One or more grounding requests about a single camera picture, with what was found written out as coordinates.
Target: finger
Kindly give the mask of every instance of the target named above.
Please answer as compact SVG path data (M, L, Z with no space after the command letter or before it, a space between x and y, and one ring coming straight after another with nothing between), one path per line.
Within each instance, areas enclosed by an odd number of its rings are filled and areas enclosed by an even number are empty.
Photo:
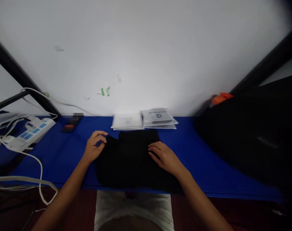
M94 131L91 135L92 138L98 136L98 135L108 135L105 131Z
M162 152L157 147L150 147L148 148L148 151L153 151L155 154L158 155L158 157L162 157Z
M157 147L160 150L163 150L164 148L163 143L161 141L152 143L148 147Z
M161 161L154 154L152 154L151 152L148 152L148 153L151 156L151 158L158 164L158 166L161 167L162 166Z
M98 150L101 153L104 147L105 147L105 143L101 143L99 147L96 148L96 150Z
M99 141L102 141L102 142L104 142L104 143L107 142L105 137L99 135L99 136L97 136L97 137L95 137L95 138L93 139L93 143L94 143L94 145L95 145L96 143L98 143Z

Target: forearm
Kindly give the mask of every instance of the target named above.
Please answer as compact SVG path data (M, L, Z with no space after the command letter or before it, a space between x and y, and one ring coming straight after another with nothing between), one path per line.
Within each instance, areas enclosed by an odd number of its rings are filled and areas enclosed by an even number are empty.
M76 197L89 164L90 162L83 158L80 160L58 195L40 216L39 220L32 228L32 231L47 231L53 229L57 225Z
M180 182L183 192L196 215L208 230L233 230L208 197L203 193L186 168L183 168L183 170L176 175L176 178Z

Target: folded clothing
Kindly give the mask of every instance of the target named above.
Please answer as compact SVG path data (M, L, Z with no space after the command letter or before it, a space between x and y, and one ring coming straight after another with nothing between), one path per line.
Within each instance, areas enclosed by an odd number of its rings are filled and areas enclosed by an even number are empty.
M148 154L148 145L160 141L156 130L121 132L119 140L111 136L106 140L95 160L97 179L102 186L183 193L178 180Z

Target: power strip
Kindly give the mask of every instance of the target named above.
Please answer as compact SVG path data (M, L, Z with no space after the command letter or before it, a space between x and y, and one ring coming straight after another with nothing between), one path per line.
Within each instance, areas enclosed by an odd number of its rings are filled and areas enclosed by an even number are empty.
M33 121L26 125L27 131L23 132L16 138L12 138L8 142L8 146L17 151L23 151L41 136L43 136L53 125L55 121L50 118L40 120L35 118Z

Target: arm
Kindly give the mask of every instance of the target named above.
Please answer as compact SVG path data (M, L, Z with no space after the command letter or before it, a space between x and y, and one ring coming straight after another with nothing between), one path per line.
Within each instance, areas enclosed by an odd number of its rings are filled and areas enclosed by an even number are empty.
M164 170L173 174L181 184L185 196L193 207L196 215L202 221L203 225L211 231L232 231L233 229L220 214L220 212L211 203L208 197L203 193L195 182L191 173L180 162L175 153L162 142L156 142L149 145L149 152L152 159Z
M52 230L64 216L81 187L88 166L100 155L105 146L106 139L102 135L107 135L107 133L95 131L89 138L82 159L60 190L59 194L40 216L32 228L32 231ZM95 145L99 141L102 142L99 147L96 147Z

